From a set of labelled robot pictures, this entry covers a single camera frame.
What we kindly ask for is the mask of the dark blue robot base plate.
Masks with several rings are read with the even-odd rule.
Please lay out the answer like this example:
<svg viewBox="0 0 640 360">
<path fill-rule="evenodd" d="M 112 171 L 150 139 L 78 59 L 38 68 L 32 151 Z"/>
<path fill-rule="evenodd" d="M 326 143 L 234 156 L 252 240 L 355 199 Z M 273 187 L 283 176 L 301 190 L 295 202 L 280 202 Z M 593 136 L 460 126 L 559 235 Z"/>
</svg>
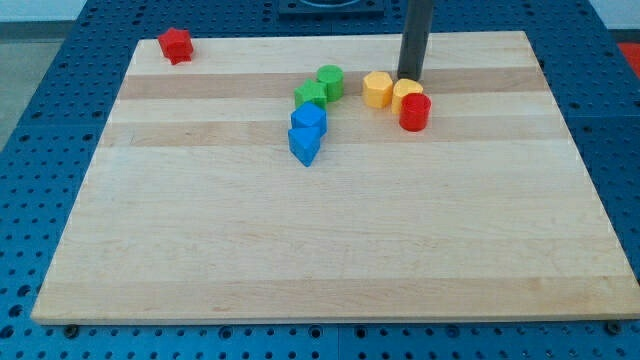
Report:
<svg viewBox="0 0 640 360">
<path fill-rule="evenodd" d="M 383 0 L 278 0 L 280 18 L 332 15 L 383 15 Z"/>
</svg>

